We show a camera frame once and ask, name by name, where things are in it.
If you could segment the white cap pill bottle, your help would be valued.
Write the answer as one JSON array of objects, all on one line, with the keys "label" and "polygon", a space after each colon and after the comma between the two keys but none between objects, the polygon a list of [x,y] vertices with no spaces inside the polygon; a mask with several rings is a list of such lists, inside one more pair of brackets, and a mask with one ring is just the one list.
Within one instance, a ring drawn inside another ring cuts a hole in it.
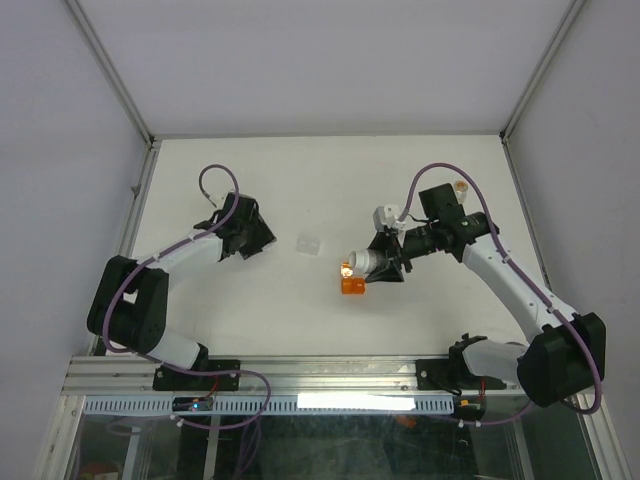
[{"label": "white cap pill bottle", "polygon": [[352,251],[349,255],[348,264],[354,274],[366,276],[373,272],[384,270],[388,267],[389,261],[382,252],[363,249]]}]

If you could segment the orange pill organizer box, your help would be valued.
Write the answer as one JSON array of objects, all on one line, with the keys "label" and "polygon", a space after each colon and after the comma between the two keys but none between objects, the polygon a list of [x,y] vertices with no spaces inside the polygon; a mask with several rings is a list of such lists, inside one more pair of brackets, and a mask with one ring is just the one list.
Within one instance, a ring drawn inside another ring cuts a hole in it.
[{"label": "orange pill organizer box", "polygon": [[363,295],[366,292],[366,282],[358,277],[351,265],[343,262],[340,266],[340,288],[343,295]]}]

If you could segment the clear bottle orange pills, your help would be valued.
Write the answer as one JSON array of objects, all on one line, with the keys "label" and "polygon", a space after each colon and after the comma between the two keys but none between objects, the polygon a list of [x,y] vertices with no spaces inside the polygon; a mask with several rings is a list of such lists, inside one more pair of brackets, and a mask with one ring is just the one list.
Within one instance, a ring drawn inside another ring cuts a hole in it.
[{"label": "clear bottle orange pills", "polygon": [[456,181],[453,184],[454,193],[459,204],[463,204],[466,200],[469,185],[465,181]]}]

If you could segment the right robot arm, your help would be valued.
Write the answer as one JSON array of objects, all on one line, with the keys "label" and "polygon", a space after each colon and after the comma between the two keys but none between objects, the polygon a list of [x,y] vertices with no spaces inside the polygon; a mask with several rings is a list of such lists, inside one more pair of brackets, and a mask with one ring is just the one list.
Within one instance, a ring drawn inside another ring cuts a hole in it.
[{"label": "right robot arm", "polygon": [[483,212],[468,214],[451,184],[423,190],[422,225],[407,229],[394,205],[373,214],[376,233],[369,246],[349,256],[365,282],[401,282],[413,260],[452,255],[476,274],[506,307],[526,342],[499,343],[465,334],[449,349],[444,386],[452,392],[481,377],[515,383],[537,406],[547,407],[586,389],[601,388],[605,374],[606,327],[595,313],[581,315],[534,282],[498,248],[498,229]]}]

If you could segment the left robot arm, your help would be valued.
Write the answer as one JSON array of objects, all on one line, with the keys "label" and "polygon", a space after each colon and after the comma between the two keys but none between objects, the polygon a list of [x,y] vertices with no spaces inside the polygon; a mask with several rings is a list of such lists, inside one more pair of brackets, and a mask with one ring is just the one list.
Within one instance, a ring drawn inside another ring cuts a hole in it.
[{"label": "left robot arm", "polygon": [[209,352],[167,326],[171,289],[234,255],[246,260],[275,241],[257,200],[230,192],[223,206],[195,224],[178,247],[145,260],[112,257],[90,307],[87,328],[104,342],[174,366],[184,386],[201,387],[210,373]]}]

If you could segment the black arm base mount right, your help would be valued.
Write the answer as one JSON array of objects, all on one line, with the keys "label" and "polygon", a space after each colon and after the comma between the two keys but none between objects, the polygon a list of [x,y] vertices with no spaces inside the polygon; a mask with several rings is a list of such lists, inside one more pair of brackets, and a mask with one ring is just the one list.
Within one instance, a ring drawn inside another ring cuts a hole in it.
[{"label": "black arm base mount right", "polygon": [[461,396],[464,391],[505,390],[507,385],[493,377],[479,377],[459,367],[449,358],[423,358],[414,362],[419,391],[441,390]]}]

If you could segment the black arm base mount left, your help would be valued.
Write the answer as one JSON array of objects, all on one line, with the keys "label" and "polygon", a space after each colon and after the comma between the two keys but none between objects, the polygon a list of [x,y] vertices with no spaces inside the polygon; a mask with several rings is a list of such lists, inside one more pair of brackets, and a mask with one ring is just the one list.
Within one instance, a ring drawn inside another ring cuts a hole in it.
[{"label": "black arm base mount left", "polygon": [[238,359],[211,358],[204,364],[204,372],[214,375],[189,374],[177,371],[162,363],[155,371],[152,389],[157,392],[209,392],[217,385],[217,392],[235,392],[239,389],[241,367]]}]

